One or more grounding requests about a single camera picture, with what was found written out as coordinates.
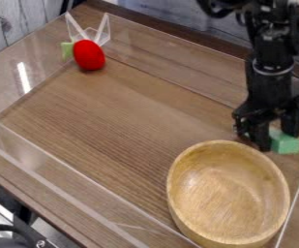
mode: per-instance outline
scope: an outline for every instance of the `green block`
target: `green block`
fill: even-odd
[[[278,154],[299,153],[299,139],[287,135],[278,129],[270,129],[270,136],[273,139],[271,149]]]
[[[62,43],[63,60],[73,57],[73,47],[74,43]]]

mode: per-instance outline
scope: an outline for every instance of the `wooden table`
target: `wooden table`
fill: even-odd
[[[73,14],[83,27],[95,27],[102,10],[121,12],[90,1]],[[85,247],[194,247],[171,220],[166,176],[189,146],[238,140],[231,113],[246,96],[243,60],[222,51],[246,51],[142,15],[125,16],[151,27],[161,23],[158,28],[206,46],[111,15],[107,66],[99,72],[62,62],[62,17],[7,48],[0,109],[25,91],[21,63],[31,85],[55,73],[0,112],[0,149],[11,154],[0,156],[0,185]],[[267,155],[294,198],[299,154]],[[283,248],[299,247],[298,206]]]

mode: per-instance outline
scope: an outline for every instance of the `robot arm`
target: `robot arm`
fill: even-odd
[[[271,150],[270,124],[299,137],[299,80],[293,78],[299,55],[299,2],[294,0],[197,0],[201,9],[222,18],[243,16],[253,51],[246,59],[249,97],[234,111],[235,131],[262,151]]]

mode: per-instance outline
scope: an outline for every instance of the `bowl rim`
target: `bowl rim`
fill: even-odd
[[[175,207],[177,204],[175,204],[175,201],[174,201],[174,199],[171,197],[171,194],[170,194],[171,188],[173,188],[173,174],[174,174],[175,168],[178,167],[178,164],[179,164],[181,160],[191,152],[198,150],[201,147],[211,145],[211,144],[231,144],[231,145],[235,145],[238,147],[242,147],[242,149],[246,149],[255,156],[261,157],[267,162],[266,165],[270,166],[274,169],[274,171],[277,173],[278,180],[279,180],[279,182],[282,184],[282,192],[283,192],[283,195],[285,195],[285,203],[283,203],[283,206],[282,206],[283,209],[282,209],[278,221],[265,232],[261,232],[261,234],[255,235],[254,237],[222,238],[219,236],[210,235],[206,232],[198,232],[195,230],[195,228],[193,227],[193,223],[185,219],[182,211]],[[246,245],[246,244],[261,242],[261,241],[271,238],[277,234],[277,232],[278,232],[279,228],[282,227],[283,222],[286,221],[286,218],[287,218],[289,209],[290,209],[290,189],[289,189],[289,184],[287,184],[285,175],[283,175],[281,169],[278,168],[278,165],[275,164],[275,162],[262,152],[259,152],[253,147],[250,147],[246,144],[239,143],[237,141],[218,139],[218,140],[210,140],[210,141],[197,143],[195,145],[189,147],[179,154],[179,156],[177,157],[177,159],[175,159],[175,161],[173,163],[173,166],[170,168],[169,175],[167,175],[166,192],[167,192],[167,201],[169,201],[170,211],[171,210],[174,211],[175,215],[179,218],[179,221],[183,223],[183,225],[190,229],[190,231],[193,233],[195,233],[202,238],[205,238],[205,239],[207,239],[210,241],[214,241],[217,243],[230,244],[230,245]]]

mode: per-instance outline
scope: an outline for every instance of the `white plastic object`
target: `white plastic object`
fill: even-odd
[[[87,27],[83,30],[70,13],[65,14],[65,19],[69,30],[69,36],[73,42],[78,42],[81,40],[91,40],[102,47],[110,41],[111,35],[107,13],[105,13],[102,24],[98,29]]]

